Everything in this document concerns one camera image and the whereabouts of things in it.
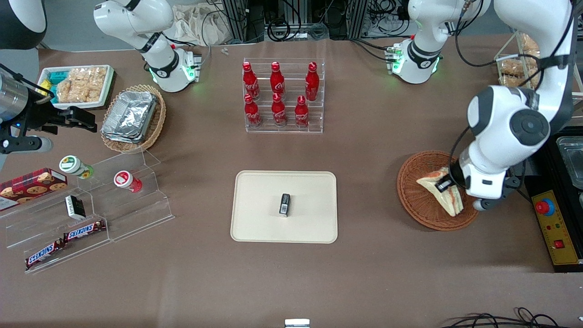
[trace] acrylic display rack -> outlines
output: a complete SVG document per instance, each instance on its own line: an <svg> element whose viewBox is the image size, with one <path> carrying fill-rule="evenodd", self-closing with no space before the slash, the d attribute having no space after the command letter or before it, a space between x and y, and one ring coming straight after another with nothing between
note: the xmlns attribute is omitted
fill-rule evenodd
<svg viewBox="0 0 583 328"><path fill-rule="evenodd" d="M174 218L168 197L160 191L153 166L159 164L150 152L138 148L92 165L93 176L82 180L68 176L69 188L48 194L30 204L2 213L6 223L6 246L23 252L24 260L63 234L105 220L106 231L75 239L26 273L37 273L65 260L87 253L107 243L117 242L145 229ZM143 183L138 193L116 187L114 175L130 171ZM73 195L83 201L87 218L77 221L68 217L65 197Z"/></svg>
<svg viewBox="0 0 583 328"><path fill-rule="evenodd" d="M498 58L501 57L505 57L507 56L507 54L503 54L504 50L506 49L506 47L508 47L508 45L510 44L510 42L512 42L514 39L516 39L517 45L518 45L518 53L522 54L524 53L524 45L522 44L522 40L519 37L519 31L515 31L514 34L512 34L512 36L510 37L510 39L508 39L508 41L506 41L506 43L502 46L502 48L500 48L500 51L498 51L498 53L494 56L494 59L497 60ZM524 71L524 76L528 77L528 68L526 67L526 60L525 57L519 57L519 58L515 58L521 61L522 64L522 70ZM497 65L497 69L498 69L498 80L502 81L502 67L501 67L501 62L497 61L496 62ZM573 77L574 77L574 82L575 82L575 86L577 87L578 91L573 90L572 93L572 99L573 99L573 104L578 104L581 101L583 101L583 82L581 81L581 76L579 74L579 69L577 68L577 65L574 65L574 69L573 69ZM532 85L530 82L527 82L525 85L528 89L533 89Z"/></svg>
<svg viewBox="0 0 583 328"><path fill-rule="evenodd" d="M259 99L256 104L259 107L259 115L263 124L258 128L250 127L245 118L245 129L249 133L307 133L320 134L324 132L324 80L325 80L325 61L323 58L245 58L244 61L251 63L253 71L257 75L259 83ZM271 63L277 61L280 70L285 77L286 96L284 104L286 105L287 125L279 128L275 126L271 104L273 103L273 93L269 77L271 76ZM295 108L297 97L305 95L305 76L308 73L308 64L315 61L318 64L318 75L320 85L318 96L313 102L306 102L308 105L308 128L298 128L296 126ZM245 85L243 86L243 96L246 94ZM241 97L243 108L245 102Z"/></svg>

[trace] round wicker basket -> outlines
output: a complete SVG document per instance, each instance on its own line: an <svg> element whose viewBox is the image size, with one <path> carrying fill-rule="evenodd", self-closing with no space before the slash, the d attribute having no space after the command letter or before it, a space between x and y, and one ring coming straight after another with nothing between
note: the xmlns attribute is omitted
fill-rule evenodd
<svg viewBox="0 0 583 328"><path fill-rule="evenodd" d="M158 90L149 85L135 85L125 89L124 91L150 92L157 98L156 107L154 108L154 114L152 115L152 119L150 120L150 125L147 128L146 137L144 138L144 141L142 141L139 144L109 140L103 134L101 135L101 139L103 140L107 148L113 151L127 152L136 149L140 146L143 149L148 149L154 144L154 142L156 142L158 136L162 132L162 126L164 125L164 120L166 119L166 104L164 103L164 99L162 98L162 95ZM104 121L107 119L107 116L111 112L113 104L120 96L120 94L121 92L117 96L115 96L115 98L111 101L109 107L107 108L106 115L103 118Z"/></svg>
<svg viewBox="0 0 583 328"><path fill-rule="evenodd" d="M453 231L465 228L478 215L472 205L475 198L460 190L463 210L451 217L440 203L417 179L447 166L449 154L440 151L420 152L405 161L397 177L397 191L401 204L419 223L439 231Z"/></svg>

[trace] brown table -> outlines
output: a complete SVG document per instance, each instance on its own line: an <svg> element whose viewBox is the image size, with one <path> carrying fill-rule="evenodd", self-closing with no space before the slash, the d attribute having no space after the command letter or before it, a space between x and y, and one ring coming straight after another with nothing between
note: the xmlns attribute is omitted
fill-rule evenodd
<svg viewBox="0 0 583 328"><path fill-rule="evenodd" d="M507 37L461 38L462 50L484 62ZM408 85L348 41L228 48L229 56L215 49L200 83L164 94L168 116L151 151L176 218L36 275L23 273L21 252L0 247L0 326L281 327L285 318L307 317L313 327L437 327L469 312L513 316L515 306L578 325L583 275L551 273L532 207L519 195L447 233L419 225L397 198L401 164L415 152L449 151L471 97L496 83L493 67L463 64L450 40L435 75ZM246 134L243 57L322 56L324 134ZM40 57L42 67L110 64L118 72L114 94L153 84L137 51L42 50ZM68 142L73 137L82 142ZM49 153L9 156L1 180L56 167L69 153L88 163L115 155L83 130L62 128L53 140ZM241 170L336 174L337 241L232 240Z"/></svg>

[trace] red button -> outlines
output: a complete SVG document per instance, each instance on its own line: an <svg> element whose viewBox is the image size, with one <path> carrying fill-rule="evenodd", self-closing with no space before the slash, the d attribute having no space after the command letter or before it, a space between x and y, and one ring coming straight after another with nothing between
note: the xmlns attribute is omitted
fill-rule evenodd
<svg viewBox="0 0 583 328"><path fill-rule="evenodd" d="M545 201L538 201L535 204L535 209L537 213L547 214L550 211L550 206Z"/></svg>
<svg viewBox="0 0 583 328"><path fill-rule="evenodd" d="M565 248L565 244L563 240L555 240L554 241L554 248Z"/></svg>

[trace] cookie box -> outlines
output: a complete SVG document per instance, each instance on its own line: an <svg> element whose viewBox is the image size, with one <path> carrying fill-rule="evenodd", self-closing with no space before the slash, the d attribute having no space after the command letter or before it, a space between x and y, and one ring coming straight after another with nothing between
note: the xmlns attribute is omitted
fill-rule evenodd
<svg viewBox="0 0 583 328"><path fill-rule="evenodd" d="M0 185L0 211L64 188L67 188L64 175L49 168L36 170Z"/></svg>

